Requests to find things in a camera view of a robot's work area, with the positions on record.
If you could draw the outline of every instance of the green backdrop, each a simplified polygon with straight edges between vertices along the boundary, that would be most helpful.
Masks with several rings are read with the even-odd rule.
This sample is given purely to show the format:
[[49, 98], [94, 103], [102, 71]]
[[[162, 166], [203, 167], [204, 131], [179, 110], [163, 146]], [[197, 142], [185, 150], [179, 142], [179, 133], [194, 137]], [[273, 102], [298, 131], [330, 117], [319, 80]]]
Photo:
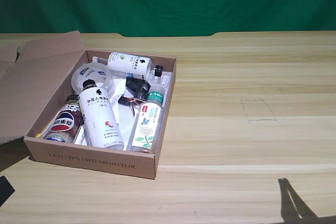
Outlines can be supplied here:
[[0, 0], [0, 33], [336, 30], [336, 0]]

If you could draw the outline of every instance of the white bottle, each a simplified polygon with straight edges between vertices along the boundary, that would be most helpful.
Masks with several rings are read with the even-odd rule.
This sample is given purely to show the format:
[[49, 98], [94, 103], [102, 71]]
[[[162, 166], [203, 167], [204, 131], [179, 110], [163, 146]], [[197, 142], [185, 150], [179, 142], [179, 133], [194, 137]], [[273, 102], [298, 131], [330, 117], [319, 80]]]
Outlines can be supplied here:
[[86, 80], [79, 95], [80, 109], [83, 114], [87, 144], [95, 147], [123, 150], [116, 118], [107, 91], [97, 88], [95, 81]]
[[161, 124], [163, 98], [164, 88], [160, 84], [152, 84], [147, 101], [139, 108], [127, 151], [154, 152]]
[[163, 68], [154, 65], [150, 58], [112, 52], [107, 67], [113, 71], [124, 72], [127, 77], [148, 80], [150, 76], [160, 77]]

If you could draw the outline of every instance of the wood grain surface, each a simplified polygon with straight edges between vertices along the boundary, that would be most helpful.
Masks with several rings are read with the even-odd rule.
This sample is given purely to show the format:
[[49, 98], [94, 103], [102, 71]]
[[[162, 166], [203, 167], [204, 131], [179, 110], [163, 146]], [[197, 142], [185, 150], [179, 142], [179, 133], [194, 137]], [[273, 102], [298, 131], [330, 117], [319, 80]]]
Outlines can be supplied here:
[[177, 58], [157, 179], [36, 163], [8, 143], [0, 223], [336, 223], [336, 32], [82, 37]]

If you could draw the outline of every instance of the bottle cap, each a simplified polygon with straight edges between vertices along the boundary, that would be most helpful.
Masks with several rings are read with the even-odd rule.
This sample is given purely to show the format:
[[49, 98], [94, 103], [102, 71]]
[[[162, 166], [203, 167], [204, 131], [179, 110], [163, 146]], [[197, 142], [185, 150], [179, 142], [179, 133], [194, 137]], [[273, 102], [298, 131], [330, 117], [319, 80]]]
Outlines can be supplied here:
[[163, 71], [163, 67], [160, 65], [156, 65], [154, 75], [157, 77], [161, 77], [162, 71]]
[[92, 88], [92, 87], [96, 87], [96, 82], [94, 80], [86, 80], [83, 82], [83, 90], [85, 89], [89, 89], [89, 88]]

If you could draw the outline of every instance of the cardboard box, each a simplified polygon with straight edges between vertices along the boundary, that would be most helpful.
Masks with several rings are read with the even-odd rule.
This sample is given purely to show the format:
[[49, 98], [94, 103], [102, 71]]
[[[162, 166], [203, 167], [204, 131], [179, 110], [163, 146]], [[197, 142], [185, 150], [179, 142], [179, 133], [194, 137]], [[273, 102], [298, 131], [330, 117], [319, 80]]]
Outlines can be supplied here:
[[142, 55], [172, 72], [159, 142], [154, 154], [147, 154], [35, 138], [73, 93], [73, 72], [93, 56], [107, 59], [110, 51], [85, 50], [80, 33], [73, 31], [28, 42], [16, 62], [13, 45], [0, 53], [0, 143], [24, 137], [38, 162], [155, 178], [175, 82], [175, 58]]

